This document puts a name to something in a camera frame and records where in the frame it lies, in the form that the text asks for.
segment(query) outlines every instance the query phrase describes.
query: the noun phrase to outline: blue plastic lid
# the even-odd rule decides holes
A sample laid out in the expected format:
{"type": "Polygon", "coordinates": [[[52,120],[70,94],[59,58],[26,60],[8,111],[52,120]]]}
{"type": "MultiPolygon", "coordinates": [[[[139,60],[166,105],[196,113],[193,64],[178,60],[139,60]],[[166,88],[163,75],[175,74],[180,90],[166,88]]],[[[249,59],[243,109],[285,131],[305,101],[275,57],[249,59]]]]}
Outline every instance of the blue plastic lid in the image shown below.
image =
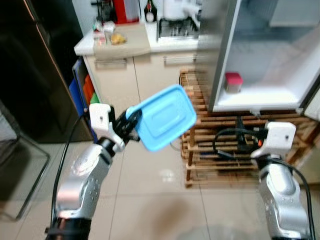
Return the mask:
{"type": "Polygon", "coordinates": [[[178,84],[167,87],[136,106],[129,107],[126,118],[139,109],[142,110],[142,117],[135,130],[144,146],[153,152],[181,136],[197,120],[190,99],[178,84]]]}

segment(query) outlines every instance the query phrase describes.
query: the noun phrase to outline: cabinet drawer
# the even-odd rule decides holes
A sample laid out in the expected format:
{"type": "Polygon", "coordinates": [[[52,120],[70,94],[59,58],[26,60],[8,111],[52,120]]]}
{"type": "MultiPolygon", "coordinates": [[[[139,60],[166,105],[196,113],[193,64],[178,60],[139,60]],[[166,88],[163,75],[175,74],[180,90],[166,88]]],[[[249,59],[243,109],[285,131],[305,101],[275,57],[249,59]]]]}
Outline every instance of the cabinet drawer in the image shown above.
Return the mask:
{"type": "Polygon", "coordinates": [[[195,52],[154,53],[134,57],[141,101],[179,83],[180,69],[195,67],[195,52]]]}
{"type": "Polygon", "coordinates": [[[97,61],[94,56],[87,56],[86,60],[93,75],[94,87],[103,103],[114,106],[116,117],[140,102],[132,57],[97,61]]]}

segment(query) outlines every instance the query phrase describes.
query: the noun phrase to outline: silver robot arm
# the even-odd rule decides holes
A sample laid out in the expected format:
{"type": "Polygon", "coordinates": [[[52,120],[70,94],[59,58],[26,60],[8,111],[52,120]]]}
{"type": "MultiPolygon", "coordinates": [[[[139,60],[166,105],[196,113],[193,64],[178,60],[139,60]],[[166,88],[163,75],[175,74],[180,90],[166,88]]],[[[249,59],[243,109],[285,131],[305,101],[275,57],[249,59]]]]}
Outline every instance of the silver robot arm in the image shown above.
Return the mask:
{"type": "Polygon", "coordinates": [[[259,172],[259,192],[264,201],[269,235],[273,240],[309,239],[309,223],[300,203],[300,187],[287,166],[276,164],[291,149],[296,127],[288,122],[267,124],[267,138],[251,157],[259,172]]]}
{"type": "Polygon", "coordinates": [[[140,140],[132,131],[142,115],[141,110],[128,119],[124,112],[112,121],[109,121],[109,105],[91,104],[89,111],[91,127],[99,141],[73,162],[68,177],[61,184],[57,192],[57,218],[47,230],[47,240],[88,239],[101,184],[113,163],[113,156],[123,151],[129,140],[140,140]]]}

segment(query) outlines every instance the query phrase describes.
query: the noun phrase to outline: gas stove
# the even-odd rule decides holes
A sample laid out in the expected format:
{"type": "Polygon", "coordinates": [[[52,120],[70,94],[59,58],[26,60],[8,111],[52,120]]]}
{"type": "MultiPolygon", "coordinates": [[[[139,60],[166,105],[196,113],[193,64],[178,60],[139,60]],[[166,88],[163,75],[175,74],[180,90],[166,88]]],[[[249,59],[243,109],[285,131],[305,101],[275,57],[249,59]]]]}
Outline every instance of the gas stove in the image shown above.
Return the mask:
{"type": "Polygon", "coordinates": [[[157,40],[197,39],[198,30],[191,17],[183,20],[161,18],[157,24],[157,40]]]}

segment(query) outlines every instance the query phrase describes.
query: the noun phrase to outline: kitchen counter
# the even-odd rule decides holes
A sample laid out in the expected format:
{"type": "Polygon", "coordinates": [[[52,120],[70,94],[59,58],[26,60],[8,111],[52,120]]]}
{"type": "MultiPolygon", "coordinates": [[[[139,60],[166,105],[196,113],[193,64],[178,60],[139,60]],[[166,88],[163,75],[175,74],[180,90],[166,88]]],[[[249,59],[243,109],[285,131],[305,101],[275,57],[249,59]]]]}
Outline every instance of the kitchen counter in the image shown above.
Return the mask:
{"type": "MultiPolygon", "coordinates": [[[[157,23],[146,23],[145,30],[148,36],[150,49],[152,53],[160,52],[177,52],[177,51],[192,51],[198,47],[198,39],[184,40],[168,40],[157,41],[157,23]]],[[[74,47],[74,52],[78,56],[93,55],[94,50],[94,33],[91,30],[81,41],[74,47]]]]}

